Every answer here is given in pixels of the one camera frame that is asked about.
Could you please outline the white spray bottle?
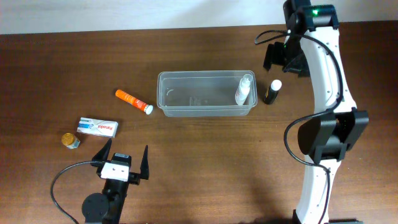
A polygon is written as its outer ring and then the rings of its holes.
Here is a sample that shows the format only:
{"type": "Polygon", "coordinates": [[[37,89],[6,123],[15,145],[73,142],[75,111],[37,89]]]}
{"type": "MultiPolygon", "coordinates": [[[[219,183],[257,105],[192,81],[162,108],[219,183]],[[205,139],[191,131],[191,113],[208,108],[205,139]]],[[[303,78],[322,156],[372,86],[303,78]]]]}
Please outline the white spray bottle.
{"type": "Polygon", "coordinates": [[[235,93],[236,104],[241,106],[246,101],[248,94],[251,89],[252,75],[245,74],[242,79],[240,79],[238,88],[235,93]]]}

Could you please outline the white Panadol box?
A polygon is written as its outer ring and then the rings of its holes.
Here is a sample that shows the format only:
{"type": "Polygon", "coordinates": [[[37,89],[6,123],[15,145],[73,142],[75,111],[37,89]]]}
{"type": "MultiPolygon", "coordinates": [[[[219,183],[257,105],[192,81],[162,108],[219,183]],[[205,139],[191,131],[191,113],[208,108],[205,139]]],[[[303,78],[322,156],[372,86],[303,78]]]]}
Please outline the white Panadol box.
{"type": "Polygon", "coordinates": [[[78,122],[77,132],[114,138],[118,129],[118,122],[81,117],[78,122]]]}

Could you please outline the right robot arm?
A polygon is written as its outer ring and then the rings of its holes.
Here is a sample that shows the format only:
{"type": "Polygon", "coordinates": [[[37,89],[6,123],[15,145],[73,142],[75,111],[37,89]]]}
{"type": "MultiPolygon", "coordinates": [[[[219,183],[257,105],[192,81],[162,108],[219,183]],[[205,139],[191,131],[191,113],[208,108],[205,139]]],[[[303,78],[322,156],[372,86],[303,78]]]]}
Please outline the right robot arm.
{"type": "Polygon", "coordinates": [[[333,5],[286,0],[286,30],[267,39],[263,67],[280,65],[283,72],[309,76],[314,94],[313,114],[299,124],[298,146],[304,155],[293,158],[305,166],[302,194],[293,210],[293,223],[329,223],[328,204],[336,171],[369,123],[367,111],[357,109],[348,88],[340,56],[340,32],[333,5]]]}

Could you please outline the clear plastic container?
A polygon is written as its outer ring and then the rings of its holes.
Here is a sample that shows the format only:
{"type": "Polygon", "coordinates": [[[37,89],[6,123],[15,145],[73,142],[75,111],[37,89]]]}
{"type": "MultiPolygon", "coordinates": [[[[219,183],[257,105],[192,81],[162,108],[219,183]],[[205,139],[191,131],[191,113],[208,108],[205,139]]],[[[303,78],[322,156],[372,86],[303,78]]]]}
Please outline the clear plastic container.
{"type": "Polygon", "coordinates": [[[256,77],[251,70],[162,72],[157,106],[168,117],[245,116],[257,105],[256,77]],[[235,100],[239,82],[251,76],[243,105],[235,100]]]}

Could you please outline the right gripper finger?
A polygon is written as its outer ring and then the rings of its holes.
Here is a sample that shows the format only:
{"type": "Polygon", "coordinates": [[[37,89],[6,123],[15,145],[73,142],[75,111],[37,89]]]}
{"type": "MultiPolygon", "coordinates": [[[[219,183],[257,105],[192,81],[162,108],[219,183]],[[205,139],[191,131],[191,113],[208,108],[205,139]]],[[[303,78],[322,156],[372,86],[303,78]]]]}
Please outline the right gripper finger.
{"type": "Polygon", "coordinates": [[[307,58],[303,52],[298,53],[297,55],[286,56],[282,71],[284,73],[295,73],[298,77],[310,76],[307,58]]]}
{"type": "Polygon", "coordinates": [[[271,69],[271,66],[273,64],[273,56],[274,54],[274,44],[269,44],[267,46],[267,50],[266,50],[266,55],[264,58],[264,63],[263,63],[263,67],[269,71],[271,69]]]}

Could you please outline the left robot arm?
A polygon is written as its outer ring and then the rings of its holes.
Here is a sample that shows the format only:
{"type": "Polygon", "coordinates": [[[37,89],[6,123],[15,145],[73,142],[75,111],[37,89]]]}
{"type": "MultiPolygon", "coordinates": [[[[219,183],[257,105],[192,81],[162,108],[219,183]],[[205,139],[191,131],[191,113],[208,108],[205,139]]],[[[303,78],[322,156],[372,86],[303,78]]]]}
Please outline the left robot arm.
{"type": "Polygon", "coordinates": [[[81,211],[85,223],[119,223],[128,187],[149,178],[148,148],[144,149],[140,172],[131,172],[132,157],[115,153],[109,160],[112,140],[92,158],[97,175],[105,180],[102,192],[93,193],[83,201],[81,211]]]}

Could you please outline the black bottle white cap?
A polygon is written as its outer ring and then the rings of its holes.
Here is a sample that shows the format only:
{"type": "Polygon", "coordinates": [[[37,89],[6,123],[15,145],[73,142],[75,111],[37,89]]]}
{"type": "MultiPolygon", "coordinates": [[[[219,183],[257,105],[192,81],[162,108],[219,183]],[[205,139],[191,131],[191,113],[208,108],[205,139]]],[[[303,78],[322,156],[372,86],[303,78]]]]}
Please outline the black bottle white cap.
{"type": "Polygon", "coordinates": [[[264,98],[265,104],[267,105],[273,104],[281,88],[282,88],[282,82],[280,80],[273,80],[269,85],[267,92],[265,94],[264,98]]]}

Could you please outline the orange tablet tube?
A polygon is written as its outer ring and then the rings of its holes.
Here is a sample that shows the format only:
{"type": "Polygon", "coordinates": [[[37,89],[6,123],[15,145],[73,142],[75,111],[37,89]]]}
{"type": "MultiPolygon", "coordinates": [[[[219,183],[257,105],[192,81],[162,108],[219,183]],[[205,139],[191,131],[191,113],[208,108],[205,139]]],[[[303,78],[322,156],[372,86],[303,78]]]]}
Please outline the orange tablet tube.
{"type": "Polygon", "coordinates": [[[119,98],[120,100],[123,100],[126,103],[129,103],[133,107],[143,111],[147,115],[149,115],[153,112],[154,107],[152,105],[148,105],[147,103],[137,99],[136,97],[126,93],[125,91],[116,90],[115,96],[117,98],[119,98]]]}

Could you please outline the small gold-lid jar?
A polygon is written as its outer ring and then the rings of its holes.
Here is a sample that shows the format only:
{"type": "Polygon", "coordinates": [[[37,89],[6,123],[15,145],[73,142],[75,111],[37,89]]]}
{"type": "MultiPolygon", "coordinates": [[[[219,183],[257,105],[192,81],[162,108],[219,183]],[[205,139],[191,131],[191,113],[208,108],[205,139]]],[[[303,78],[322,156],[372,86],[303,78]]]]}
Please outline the small gold-lid jar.
{"type": "Polygon", "coordinates": [[[72,133],[65,133],[61,138],[61,142],[69,149],[75,149],[80,144],[80,140],[72,133]]]}

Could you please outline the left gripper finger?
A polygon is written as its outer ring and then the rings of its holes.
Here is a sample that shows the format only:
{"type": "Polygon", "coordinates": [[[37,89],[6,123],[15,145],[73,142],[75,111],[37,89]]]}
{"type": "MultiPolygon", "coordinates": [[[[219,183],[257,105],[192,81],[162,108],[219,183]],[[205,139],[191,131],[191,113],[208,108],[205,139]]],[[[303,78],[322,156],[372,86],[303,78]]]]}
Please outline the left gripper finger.
{"type": "Polygon", "coordinates": [[[146,145],[140,166],[140,179],[149,179],[149,161],[148,161],[149,147],[146,145]]]}
{"type": "Polygon", "coordinates": [[[109,138],[106,144],[92,158],[92,161],[107,161],[112,145],[112,139],[109,138]]]}

